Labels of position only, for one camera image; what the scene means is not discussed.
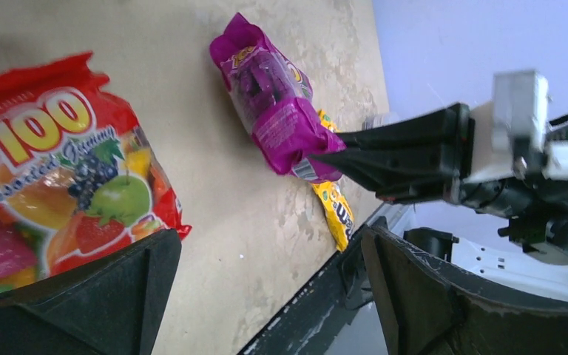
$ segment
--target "robotic arm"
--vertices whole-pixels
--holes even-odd
[[[535,71],[498,74],[481,106],[341,133],[347,149],[313,159],[389,203],[443,200],[505,218],[500,237],[568,265],[568,115],[547,122],[547,92]]]

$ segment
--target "beige speckled tabletop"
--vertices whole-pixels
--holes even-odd
[[[310,186],[268,170],[211,63],[237,11],[308,74],[340,129],[388,111],[371,0],[0,0],[0,71],[94,50],[194,226],[155,354],[238,351],[334,253]],[[342,190],[358,213],[362,191]]]

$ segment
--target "candy bag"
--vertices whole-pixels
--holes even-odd
[[[127,102],[92,53],[0,75],[0,290],[191,227]]]
[[[313,183],[342,174],[311,154],[338,152],[345,144],[321,126],[310,102],[312,87],[256,25],[239,13],[210,44],[210,56],[251,139],[279,175]]]
[[[335,133],[339,131],[322,109],[319,110],[319,117],[325,128]],[[354,234],[354,214],[351,213],[349,203],[336,182],[313,183],[312,189],[321,200],[328,229],[330,229],[330,233],[337,243],[337,250],[344,251]]]

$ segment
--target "orange illustration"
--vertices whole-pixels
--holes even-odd
[[[73,173],[57,168],[35,183],[7,199],[7,204],[22,217],[41,226],[60,229],[71,218],[77,201],[68,194]],[[10,183],[15,176],[0,165],[0,185]]]

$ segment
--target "fruit illustration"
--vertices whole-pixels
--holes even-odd
[[[84,216],[75,230],[79,250],[84,253],[105,246],[123,233],[125,226],[117,220]]]
[[[160,201],[162,196],[169,191],[169,184],[166,181],[164,173],[156,166],[151,167],[151,179],[153,180],[153,198],[156,203]]]
[[[47,265],[49,267],[53,267],[56,260],[79,248],[77,240],[75,239],[75,231],[77,230],[79,222],[84,217],[86,217],[86,215],[83,212],[75,213],[68,223],[53,235],[45,252]]]
[[[68,194],[77,199],[78,211],[86,211],[95,191],[118,175],[117,159],[123,159],[120,144],[116,139],[104,141],[89,150],[73,167],[75,182],[69,186]]]
[[[0,221],[6,226],[16,223],[17,219],[5,209],[0,209]]]
[[[106,257],[111,253],[119,251],[129,246],[130,244],[132,244],[132,238],[128,234],[123,234],[111,246],[107,246],[106,248],[100,250],[97,253],[85,256],[74,254],[69,257],[65,257],[64,259],[58,261],[57,263],[52,264],[50,266],[51,268],[50,275],[54,276],[57,274],[61,274],[62,272],[69,271],[72,268],[76,268],[78,266],[82,266],[83,264],[101,259],[102,257]]]
[[[136,240],[141,240],[149,235],[165,228],[164,223],[153,215],[148,215],[132,227],[132,235]]]
[[[44,229],[35,228],[30,224],[16,221],[13,224],[14,229],[23,237],[25,243],[32,249],[42,246],[47,240],[47,237],[53,235],[53,232],[47,232]]]
[[[125,156],[125,168],[143,179],[149,176],[152,153],[150,148],[142,148],[135,152],[130,152]]]
[[[19,288],[30,285],[36,281],[36,268],[29,267],[10,276],[0,279],[0,285],[9,285],[13,288]]]
[[[130,132],[129,134],[121,137],[121,149],[123,150],[123,152],[125,152],[126,155],[128,155],[130,152],[134,152],[140,149],[140,145],[138,144],[136,136],[133,134],[133,132]]]
[[[149,187],[140,178],[119,175],[100,187],[92,196],[89,217],[100,217],[101,224],[117,220],[131,226],[151,208]]]
[[[95,191],[116,175],[115,163],[102,161],[88,152],[75,167],[75,183],[68,188],[69,195],[77,198],[77,209],[87,210]]]
[[[0,165],[0,185],[10,183],[15,176]],[[41,226],[60,229],[75,211],[76,200],[69,196],[67,186],[73,173],[57,168],[7,199],[7,204],[16,213]]]

